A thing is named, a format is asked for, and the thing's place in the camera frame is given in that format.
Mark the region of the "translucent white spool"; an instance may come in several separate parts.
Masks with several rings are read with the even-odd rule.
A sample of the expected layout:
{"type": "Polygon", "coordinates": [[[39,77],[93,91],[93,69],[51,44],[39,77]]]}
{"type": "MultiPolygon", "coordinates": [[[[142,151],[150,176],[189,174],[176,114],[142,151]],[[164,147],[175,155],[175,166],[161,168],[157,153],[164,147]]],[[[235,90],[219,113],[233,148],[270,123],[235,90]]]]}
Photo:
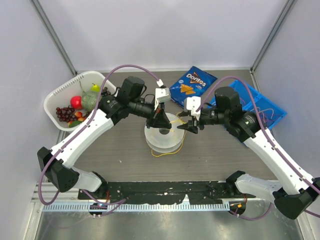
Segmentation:
{"type": "Polygon", "coordinates": [[[172,113],[166,115],[172,125],[171,129],[144,127],[146,143],[154,152],[161,154],[177,151],[182,146],[185,136],[185,131],[177,128],[182,121],[172,113]]]}

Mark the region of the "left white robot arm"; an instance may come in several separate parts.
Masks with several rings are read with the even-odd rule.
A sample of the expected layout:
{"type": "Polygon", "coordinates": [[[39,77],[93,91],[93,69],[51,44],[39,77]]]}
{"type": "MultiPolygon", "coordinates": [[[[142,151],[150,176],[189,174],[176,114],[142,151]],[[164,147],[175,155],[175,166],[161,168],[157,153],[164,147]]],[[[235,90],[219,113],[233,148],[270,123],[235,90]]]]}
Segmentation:
{"type": "Polygon", "coordinates": [[[141,97],[146,89],[145,82],[138,77],[127,77],[113,94],[100,98],[97,110],[93,110],[65,140],[51,149],[38,150],[40,169],[59,192],[84,189],[97,200],[106,195],[107,184],[100,175],[75,169],[74,165],[99,136],[130,114],[145,118],[147,128],[171,129],[165,113],[165,102],[171,99],[170,90],[161,80],[157,84],[152,102],[147,102],[141,97]]]}

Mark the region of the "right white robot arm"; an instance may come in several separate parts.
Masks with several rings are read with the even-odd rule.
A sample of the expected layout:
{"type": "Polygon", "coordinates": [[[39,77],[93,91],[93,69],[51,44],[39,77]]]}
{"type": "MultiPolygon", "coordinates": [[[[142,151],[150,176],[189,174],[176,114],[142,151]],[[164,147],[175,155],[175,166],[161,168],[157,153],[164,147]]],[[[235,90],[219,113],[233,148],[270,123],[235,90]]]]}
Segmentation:
{"type": "Polygon", "coordinates": [[[277,143],[260,117],[242,108],[239,94],[229,86],[214,92],[215,105],[201,107],[201,97],[187,97],[181,117],[191,119],[179,129],[197,134],[206,125],[223,125],[227,132],[250,148],[273,172],[277,182],[236,171],[226,179],[226,193],[233,198],[252,195],[275,205],[295,220],[320,195],[320,179],[304,171],[277,143]]]}

